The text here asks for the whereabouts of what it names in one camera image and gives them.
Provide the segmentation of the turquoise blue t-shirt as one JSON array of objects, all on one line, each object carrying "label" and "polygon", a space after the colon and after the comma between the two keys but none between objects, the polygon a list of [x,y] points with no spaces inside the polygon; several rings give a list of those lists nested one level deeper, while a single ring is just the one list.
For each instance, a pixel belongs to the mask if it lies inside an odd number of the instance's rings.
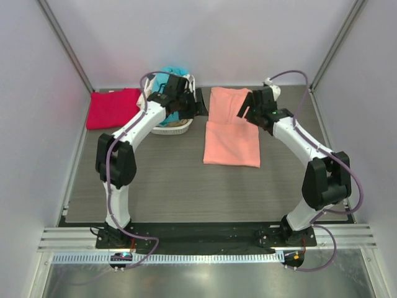
[{"label": "turquoise blue t-shirt", "polygon": [[[175,66],[167,66],[161,69],[161,71],[165,71],[167,73],[172,73],[178,76],[186,76],[189,74],[189,71],[183,68],[178,68]],[[154,78],[154,83],[152,87],[152,92],[162,93],[164,87],[169,79],[168,74],[158,73]],[[162,121],[158,127],[176,127],[182,125],[184,122],[179,119],[178,112],[174,112],[169,115],[164,121]]]}]

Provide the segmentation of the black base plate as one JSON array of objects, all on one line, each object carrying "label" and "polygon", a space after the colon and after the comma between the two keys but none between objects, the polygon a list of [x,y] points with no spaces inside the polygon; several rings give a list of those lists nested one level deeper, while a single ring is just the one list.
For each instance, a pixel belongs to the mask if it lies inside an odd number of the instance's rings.
[{"label": "black base plate", "polygon": [[130,248],[158,253],[226,248],[276,248],[317,245],[313,228],[292,232],[280,222],[129,222],[119,229],[105,224],[97,233],[97,248]]}]

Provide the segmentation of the white perforated laundry basket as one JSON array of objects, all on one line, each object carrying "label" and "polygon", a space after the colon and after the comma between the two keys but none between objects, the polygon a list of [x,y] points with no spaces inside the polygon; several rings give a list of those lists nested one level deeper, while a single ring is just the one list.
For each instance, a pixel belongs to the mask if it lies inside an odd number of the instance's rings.
[{"label": "white perforated laundry basket", "polygon": [[[142,79],[154,79],[154,77],[158,74],[158,73],[163,73],[163,74],[172,74],[172,73],[167,73],[165,71],[155,71],[155,72],[150,72],[148,73],[146,76],[142,77]],[[186,119],[188,120],[188,122],[185,125],[179,126],[179,127],[157,127],[155,126],[155,128],[152,129],[151,133],[155,134],[155,135],[181,135],[183,133],[186,133],[190,127],[190,125],[193,122],[193,119]]]}]

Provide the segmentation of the left aluminium corner post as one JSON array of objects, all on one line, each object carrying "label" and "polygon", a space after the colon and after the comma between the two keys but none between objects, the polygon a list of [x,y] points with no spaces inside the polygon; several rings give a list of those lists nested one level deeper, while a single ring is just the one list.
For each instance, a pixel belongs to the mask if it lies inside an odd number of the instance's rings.
[{"label": "left aluminium corner post", "polygon": [[65,51],[66,55],[68,56],[70,62],[74,66],[74,69],[77,71],[81,81],[85,85],[86,89],[91,93],[94,91],[94,88],[87,77],[86,72],[83,69],[82,64],[80,63],[77,55],[75,54],[75,51],[73,50],[66,34],[64,33],[63,29],[61,28],[60,23],[58,22],[58,19],[56,18],[52,8],[50,7],[48,1],[46,0],[36,0],[36,3],[38,4],[39,8],[43,12],[43,15],[45,16],[47,22],[49,23],[51,29],[53,30],[53,33],[55,34],[56,38],[61,44],[61,47]]}]

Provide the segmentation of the aluminium corner post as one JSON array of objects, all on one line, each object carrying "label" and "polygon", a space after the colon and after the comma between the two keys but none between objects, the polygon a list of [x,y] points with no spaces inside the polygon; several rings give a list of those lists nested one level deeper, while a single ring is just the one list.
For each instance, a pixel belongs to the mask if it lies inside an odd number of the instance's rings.
[{"label": "aluminium corner post", "polygon": [[312,80],[312,83],[310,85],[310,90],[312,93],[314,93],[315,89],[319,86],[320,81],[327,72],[328,68],[331,65],[331,62],[337,55],[343,43],[345,42],[348,34],[350,33],[351,29],[353,28],[356,20],[358,19],[359,15],[361,14],[366,4],[367,4],[366,0],[355,0],[353,2],[347,15],[343,19],[341,27],[339,28],[337,35],[332,41],[332,44],[319,67],[319,70],[317,71],[317,73],[315,74]]},{"label": "aluminium corner post", "polygon": [[73,50],[66,34],[64,33],[63,29],[61,28],[60,23],[58,22],[58,19],[56,18],[52,8],[50,7],[48,1],[46,0],[36,0],[36,3],[38,4],[39,8],[43,12],[43,15],[45,16],[47,22],[49,23],[51,29],[53,30],[53,33],[55,34],[56,38],[61,44],[61,47],[65,51],[66,55],[68,56],[70,62],[74,66],[74,69],[77,71],[81,81],[85,85],[86,89],[91,93],[94,91],[94,88],[87,77],[86,72],[83,69],[82,64],[80,63],[77,55],[75,54],[75,51]]}]

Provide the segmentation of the salmon pink t-shirt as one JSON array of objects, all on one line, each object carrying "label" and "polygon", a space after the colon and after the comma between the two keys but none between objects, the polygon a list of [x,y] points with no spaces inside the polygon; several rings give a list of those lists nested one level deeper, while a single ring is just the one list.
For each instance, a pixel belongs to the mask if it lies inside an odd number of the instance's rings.
[{"label": "salmon pink t-shirt", "polygon": [[205,129],[203,163],[206,165],[261,166],[259,130],[238,117],[251,91],[213,87]]}]

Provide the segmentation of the folded red t-shirt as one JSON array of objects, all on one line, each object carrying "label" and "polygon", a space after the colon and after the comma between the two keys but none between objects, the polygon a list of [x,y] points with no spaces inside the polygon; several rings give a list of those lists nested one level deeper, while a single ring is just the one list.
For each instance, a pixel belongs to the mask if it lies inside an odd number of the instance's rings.
[{"label": "folded red t-shirt", "polygon": [[93,92],[86,120],[87,130],[111,129],[127,124],[139,111],[141,91],[125,88],[107,93]]}]

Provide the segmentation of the right aluminium corner post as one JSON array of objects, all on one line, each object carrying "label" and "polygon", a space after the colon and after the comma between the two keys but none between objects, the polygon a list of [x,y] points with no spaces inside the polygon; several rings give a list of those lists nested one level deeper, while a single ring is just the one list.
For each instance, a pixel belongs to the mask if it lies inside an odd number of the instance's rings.
[{"label": "right aluminium corner post", "polygon": [[366,4],[367,4],[366,0],[355,0],[353,2],[347,15],[343,19],[341,27],[339,28],[337,35],[332,41],[332,44],[319,67],[319,70],[317,71],[317,73],[315,74],[312,80],[312,83],[310,85],[310,90],[312,93],[314,93],[315,89],[319,86],[320,81],[327,72],[328,68],[331,65],[331,62],[337,55],[343,43],[345,42],[348,34],[350,33],[351,29],[353,28],[356,20],[358,19],[359,15],[361,14]]}]

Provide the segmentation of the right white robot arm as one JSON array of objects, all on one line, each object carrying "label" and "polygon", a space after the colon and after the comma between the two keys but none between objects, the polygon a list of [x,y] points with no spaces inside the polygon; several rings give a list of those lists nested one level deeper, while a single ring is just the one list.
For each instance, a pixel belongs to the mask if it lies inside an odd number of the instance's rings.
[{"label": "right white robot arm", "polygon": [[306,168],[302,200],[280,221],[281,241],[298,246],[308,238],[318,217],[350,196],[350,159],[343,151],[335,153],[308,134],[288,109],[279,109],[279,95],[277,86],[248,92],[237,116],[280,140]]}]

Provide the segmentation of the white t-shirt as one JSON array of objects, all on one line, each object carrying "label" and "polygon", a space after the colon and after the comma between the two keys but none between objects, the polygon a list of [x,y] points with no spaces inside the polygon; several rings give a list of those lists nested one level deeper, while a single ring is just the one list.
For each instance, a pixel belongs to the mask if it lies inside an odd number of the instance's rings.
[{"label": "white t-shirt", "polygon": [[147,79],[143,85],[143,90],[141,91],[141,94],[138,98],[137,101],[137,106],[143,110],[145,108],[145,99],[148,99],[149,96],[152,93],[152,89],[153,89],[153,84],[154,84],[154,79]]}]

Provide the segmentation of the aluminium frame rail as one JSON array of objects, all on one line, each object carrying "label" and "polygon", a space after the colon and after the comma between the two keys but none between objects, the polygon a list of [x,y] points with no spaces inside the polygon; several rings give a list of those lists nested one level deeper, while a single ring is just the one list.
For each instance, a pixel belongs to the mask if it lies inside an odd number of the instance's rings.
[{"label": "aluminium frame rail", "polygon": [[[38,244],[38,252],[94,251],[97,237],[87,227],[45,228]],[[372,231],[365,224],[325,225],[315,228],[309,236],[319,249],[376,248]]]}]

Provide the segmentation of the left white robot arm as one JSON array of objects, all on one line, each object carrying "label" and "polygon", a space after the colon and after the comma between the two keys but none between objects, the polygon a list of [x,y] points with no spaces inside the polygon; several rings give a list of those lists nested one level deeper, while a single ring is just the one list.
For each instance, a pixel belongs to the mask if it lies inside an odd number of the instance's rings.
[{"label": "left white robot arm", "polygon": [[191,74],[167,73],[162,90],[152,91],[159,75],[154,71],[141,78],[138,113],[113,134],[103,133],[98,139],[95,167],[105,188],[107,215],[96,248],[126,248],[136,237],[130,230],[128,193],[137,172],[135,151],[145,137],[174,112],[186,120],[208,114]]}]

